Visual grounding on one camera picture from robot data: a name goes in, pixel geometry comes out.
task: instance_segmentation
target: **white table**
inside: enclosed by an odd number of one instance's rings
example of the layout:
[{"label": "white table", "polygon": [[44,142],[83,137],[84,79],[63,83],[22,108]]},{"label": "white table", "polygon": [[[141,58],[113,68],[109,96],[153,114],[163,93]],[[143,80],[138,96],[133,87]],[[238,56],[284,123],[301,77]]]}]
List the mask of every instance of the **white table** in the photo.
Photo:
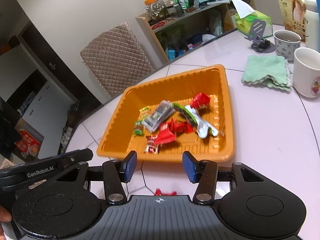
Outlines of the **white table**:
[{"label": "white table", "polygon": [[[283,29],[274,25],[274,30]],[[307,218],[299,236],[305,240],[320,239],[320,99],[301,98],[295,90],[290,93],[267,87],[245,86],[241,77],[249,55],[259,55],[251,42],[238,31],[228,34],[174,63],[162,68],[143,82],[222,64],[226,68],[233,107],[235,156],[220,166],[242,162],[280,184],[302,199]],[[75,131],[67,151],[90,148],[94,157],[89,165],[101,165],[106,157],[96,155],[96,149],[115,110],[120,96],[86,119]],[[218,194],[227,188],[218,183]],[[130,196],[152,195],[156,188],[162,192],[176,190],[193,196],[196,184],[191,184],[181,163],[139,163],[132,181],[124,184]],[[91,191],[104,198],[102,182],[92,182]]]}]

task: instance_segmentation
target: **ceramic cup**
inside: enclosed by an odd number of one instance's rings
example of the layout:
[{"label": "ceramic cup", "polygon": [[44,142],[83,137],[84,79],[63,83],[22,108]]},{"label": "ceramic cup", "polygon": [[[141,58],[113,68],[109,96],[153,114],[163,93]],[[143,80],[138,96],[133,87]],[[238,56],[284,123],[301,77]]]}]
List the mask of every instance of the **ceramic cup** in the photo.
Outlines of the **ceramic cup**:
[{"label": "ceramic cup", "polygon": [[320,53],[309,48],[294,52],[293,86],[303,96],[320,96]]},{"label": "ceramic cup", "polygon": [[273,33],[275,37],[276,52],[278,56],[288,61],[294,60],[294,51],[301,45],[301,37],[294,32],[279,30]]}]

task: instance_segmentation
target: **hand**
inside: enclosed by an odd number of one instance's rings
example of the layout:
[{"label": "hand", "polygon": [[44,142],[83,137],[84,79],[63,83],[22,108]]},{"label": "hand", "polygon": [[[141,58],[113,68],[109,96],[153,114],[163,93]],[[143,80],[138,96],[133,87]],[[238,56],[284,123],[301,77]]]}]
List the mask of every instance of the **hand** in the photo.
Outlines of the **hand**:
[{"label": "hand", "polygon": [[[0,222],[10,222],[12,219],[11,214],[2,206],[0,206]],[[6,240],[3,229],[0,225],[0,240]]]}]

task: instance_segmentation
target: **green towel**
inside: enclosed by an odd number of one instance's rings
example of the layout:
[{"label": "green towel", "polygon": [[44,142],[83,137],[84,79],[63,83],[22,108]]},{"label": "green towel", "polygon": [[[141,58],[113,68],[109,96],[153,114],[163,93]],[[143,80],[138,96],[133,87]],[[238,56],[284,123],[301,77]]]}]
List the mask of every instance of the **green towel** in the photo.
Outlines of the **green towel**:
[{"label": "green towel", "polygon": [[266,85],[269,88],[290,91],[288,61],[281,56],[251,55],[248,57],[247,67],[241,81],[247,85]]}]

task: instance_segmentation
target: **metal screw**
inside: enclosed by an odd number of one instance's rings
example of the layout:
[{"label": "metal screw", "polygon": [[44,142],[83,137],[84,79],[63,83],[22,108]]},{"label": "metal screw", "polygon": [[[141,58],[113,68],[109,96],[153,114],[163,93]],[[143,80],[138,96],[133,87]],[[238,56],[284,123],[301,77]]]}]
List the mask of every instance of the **metal screw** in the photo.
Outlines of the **metal screw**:
[{"label": "metal screw", "polygon": [[123,200],[124,196],[119,193],[114,193],[114,194],[109,195],[108,199],[111,200],[112,202],[117,202],[117,201]]},{"label": "metal screw", "polygon": [[196,199],[201,201],[201,202],[204,202],[204,201],[209,201],[212,199],[212,197],[209,195],[209,194],[206,194],[206,193],[202,193],[202,194],[198,194],[196,196]]}]

